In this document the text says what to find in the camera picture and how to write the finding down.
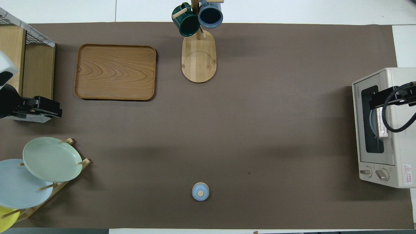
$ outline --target wooden mug holder base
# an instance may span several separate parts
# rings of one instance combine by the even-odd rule
[[[195,83],[212,78],[217,70],[217,52],[214,37],[205,30],[185,37],[182,43],[182,72]]]

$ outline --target blue mug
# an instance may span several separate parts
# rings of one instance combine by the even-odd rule
[[[202,6],[199,9],[198,21],[201,26],[206,28],[218,27],[223,22],[223,13],[221,12],[221,3],[207,3],[202,0]]]

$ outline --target plate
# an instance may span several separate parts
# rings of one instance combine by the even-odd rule
[[[52,188],[38,191],[51,183],[36,178],[19,163],[23,163],[23,160],[0,161],[0,206],[26,209],[43,203],[52,193]]]
[[[0,207],[0,233],[9,229],[13,224],[15,224],[16,220],[19,218],[20,212],[14,213],[7,217],[2,218],[1,216],[4,214],[8,214],[16,209],[10,209],[6,207]]]
[[[52,137],[31,140],[23,149],[23,161],[34,176],[49,182],[65,182],[82,170],[81,156],[68,143]]]

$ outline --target toaster oven knob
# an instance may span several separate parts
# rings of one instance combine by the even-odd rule
[[[360,170],[360,174],[364,174],[367,177],[371,177],[373,175],[373,172],[371,171],[370,167],[367,167],[365,170]]]
[[[389,179],[389,172],[386,169],[376,170],[379,179],[387,181]]]

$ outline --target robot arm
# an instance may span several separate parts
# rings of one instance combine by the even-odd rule
[[[404,105],[408,104],[410,107],[416,105],[416,82],[410,82],[401,86],[393,86],[382,90],[371,96],[372,100],[369,102],[370,109],[382,108],[381,117],[383,124],[391,132],[402,132],[406,130],[416,120],[416,113],[409,119],[405,125],[400,128],[392,128],[386,120],[386,107],[389,105]]]
[[[17,67],[3,51],[0,50],[0,89],[17,73]]]
[[[62,117],[59,102],[45,97],[20,97],[16,89],[6,84],[15,74],[17,68],[5,53],[0,50],[0,119],[33,121],[42,119],[45,122],[52,117]]]

